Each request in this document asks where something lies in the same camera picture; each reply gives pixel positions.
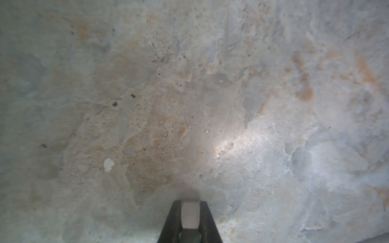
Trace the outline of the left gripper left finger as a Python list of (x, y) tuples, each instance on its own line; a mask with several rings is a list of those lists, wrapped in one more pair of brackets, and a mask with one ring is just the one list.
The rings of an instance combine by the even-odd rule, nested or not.
[(181, 230), (181, 200), (175, 200), (170, 208), (157, 243), (179, 243)]

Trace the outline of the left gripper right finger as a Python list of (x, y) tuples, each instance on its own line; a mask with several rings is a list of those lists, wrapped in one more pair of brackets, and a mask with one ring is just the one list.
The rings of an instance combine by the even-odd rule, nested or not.
[(201, 243), (223, 243), (208, 204), (200, 201)]

